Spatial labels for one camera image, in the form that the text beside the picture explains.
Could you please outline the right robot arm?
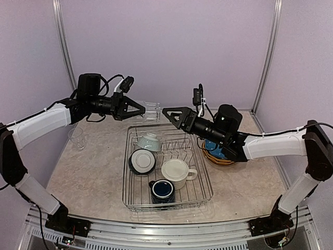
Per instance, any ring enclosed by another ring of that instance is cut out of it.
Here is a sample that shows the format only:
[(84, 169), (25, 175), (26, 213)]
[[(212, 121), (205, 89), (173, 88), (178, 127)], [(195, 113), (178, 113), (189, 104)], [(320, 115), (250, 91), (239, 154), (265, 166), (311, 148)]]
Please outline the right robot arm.
[(219, 107), (213, 121), (188, 107), (164, 108), (162, 113), (177, 129), (215, 143), (236, 163), (264, 157), (307, 157), (305, 172), (278, 198), (271, 214), (248, 222), (252, 236), (292, 228), (292, 212), (321, 182), (332, 177), (332, 142), (315, 120), (287, 131), (249, 134), (238, 130), (242, 115), (228, 104)]

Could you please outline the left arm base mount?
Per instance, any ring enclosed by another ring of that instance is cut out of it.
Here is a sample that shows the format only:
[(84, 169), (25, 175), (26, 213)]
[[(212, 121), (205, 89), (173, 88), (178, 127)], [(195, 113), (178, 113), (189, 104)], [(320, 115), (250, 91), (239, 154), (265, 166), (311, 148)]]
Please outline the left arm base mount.
[(87, 237), (91, 222), (68, 215), (48, 215), (45, 227), (74, 236)]

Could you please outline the dark blue mug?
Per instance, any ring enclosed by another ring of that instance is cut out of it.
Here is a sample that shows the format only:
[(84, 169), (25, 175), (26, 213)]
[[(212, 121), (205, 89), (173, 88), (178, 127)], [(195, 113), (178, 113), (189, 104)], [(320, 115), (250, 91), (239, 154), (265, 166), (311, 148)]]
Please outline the dark blue mug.
[(160, 179), (149, 182), (153, 204), (168, 204), (175, 202), (175, 187), (172, 182)]

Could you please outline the clear glass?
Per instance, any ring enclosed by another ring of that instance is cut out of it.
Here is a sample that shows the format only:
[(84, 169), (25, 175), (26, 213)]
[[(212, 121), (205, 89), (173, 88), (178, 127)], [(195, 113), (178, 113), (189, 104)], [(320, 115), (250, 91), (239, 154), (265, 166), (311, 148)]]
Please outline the clear glass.
[(86, 139), (81, 128), (73, 128), (68, 132), (69, 140), (76, 146), (77, 149), (83, 150), (86, 147)]
[(143, 122), (159, 122), (161, 118), (160, 103), (151, 103), (142, 101), (145, 107), (145, 113), (142, 115)]

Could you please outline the blue polka dot plate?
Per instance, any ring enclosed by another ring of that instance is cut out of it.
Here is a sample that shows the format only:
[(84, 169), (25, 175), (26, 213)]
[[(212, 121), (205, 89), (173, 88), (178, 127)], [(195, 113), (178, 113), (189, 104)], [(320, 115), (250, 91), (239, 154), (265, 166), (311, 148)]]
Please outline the blue polka dot plate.
[(222, 153), (222, 148), (217, 144), (205, 139), (204, 147), (206, 151), (217, 159), (227, 160), (227, 157)]

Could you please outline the yellow polka dot plate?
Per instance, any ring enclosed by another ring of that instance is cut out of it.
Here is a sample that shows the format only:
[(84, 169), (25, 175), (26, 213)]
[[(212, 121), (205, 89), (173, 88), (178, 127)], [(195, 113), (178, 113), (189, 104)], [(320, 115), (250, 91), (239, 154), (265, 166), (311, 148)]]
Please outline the yellow polka dot plate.
[(231, 161), (228, 159), (218, 159), (218, 158), (215, 158), (210, 155), (206, 155), (206, 159), (219, 166), (231, 166), (231, 165), (235, 164), (234, 161)]
[(202, 148), (203, 148), (202, 151), (205, 154), (205, 156), (216, 164), (231, 165), (231, 164), (235, 163), (234, 161), (231, 161), (231, 160), (228, 160), (228, 159), (216, 158), (215, 156), (209, 154), (209, 152), (205, 148), (205, 142), (202, 143)]

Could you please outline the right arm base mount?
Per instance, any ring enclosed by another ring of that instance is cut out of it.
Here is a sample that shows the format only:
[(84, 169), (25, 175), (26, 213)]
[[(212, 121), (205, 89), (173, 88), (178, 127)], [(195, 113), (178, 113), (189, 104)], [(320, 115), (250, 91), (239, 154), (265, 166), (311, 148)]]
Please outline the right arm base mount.
[(266, 216), (258, 217), (248, 221), (251, 236), (259, 236), (264, 234), (281, 231), (292, 228), (294, 226), (290, 215), (287, 216)]

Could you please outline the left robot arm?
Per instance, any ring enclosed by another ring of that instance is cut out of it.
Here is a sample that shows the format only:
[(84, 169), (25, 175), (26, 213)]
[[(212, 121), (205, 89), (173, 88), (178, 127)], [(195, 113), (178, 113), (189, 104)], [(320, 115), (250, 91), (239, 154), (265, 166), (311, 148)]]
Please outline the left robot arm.
[(120, 82), (108, 96), (102, 91), (110, 90), (110, 80), (99, 73), (84, 73), (69, 97), (54, 101), (49, 107), (19, 121), (1, 124), (1, 176), (27, 202), (46, 212), (48, 222), (63, 232), (73, 226), (67, 207), (28, 172), (22, 157), (30, 153), (34, 145), (39, 146), (36, 157), (50, 156), (50, 149), (54, 147), (46, 146), (46, 139), (54, 131), (88, 119), (92, 114), (98, 114), (102, 120), (111, 116), (116, 121), (142, 116), (145, 107), (126, 95), (134, 78), (122, 75), (119, 78)]

